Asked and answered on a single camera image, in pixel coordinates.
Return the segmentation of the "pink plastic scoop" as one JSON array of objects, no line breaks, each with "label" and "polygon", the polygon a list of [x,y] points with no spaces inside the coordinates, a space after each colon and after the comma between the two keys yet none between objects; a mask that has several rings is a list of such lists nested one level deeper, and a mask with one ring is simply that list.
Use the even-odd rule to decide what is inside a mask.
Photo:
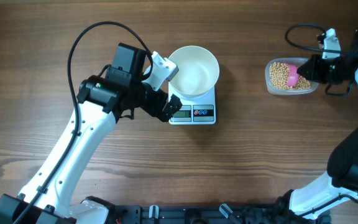
[{"label": "pink plastic scoop", "polygon": [[288,65],[287,86],[294,87],[298,83],[299,74],[295,65]]}]

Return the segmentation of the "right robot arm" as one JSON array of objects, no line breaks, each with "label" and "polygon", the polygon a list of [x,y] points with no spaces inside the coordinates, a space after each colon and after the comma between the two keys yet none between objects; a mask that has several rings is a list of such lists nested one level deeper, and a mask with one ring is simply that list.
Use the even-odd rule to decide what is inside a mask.
[{"label": "right robot arm", "polygon": [[[344,81],[358,85],[358,28],[348,51],[340,49],[333,30],[323,30],[318,41],[297,74],[327,89]],[[269,223],[322,223],[324,212],[346,201],[358,204],[358,127],[333,150],[321,176],[289,190],[265,214]]]}]

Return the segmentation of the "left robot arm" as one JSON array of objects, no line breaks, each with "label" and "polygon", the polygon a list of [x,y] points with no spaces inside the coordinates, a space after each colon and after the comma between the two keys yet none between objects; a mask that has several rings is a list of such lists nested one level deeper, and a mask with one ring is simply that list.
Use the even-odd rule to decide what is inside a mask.
[{"label": "left robot arm", "polygon": [[175,62],[151,56],[144,67],[144,50],[119,44],[106,75],[84,80],[75,96],[75,109],[47,160],[18,196],[0,198],[0,223],[109,223],[114,205],[88,197],[78,205],[71,198],[96,148],[126,110],[141,108],[166,122],[181,108],[177,96],[162,91],[179,68]]}]

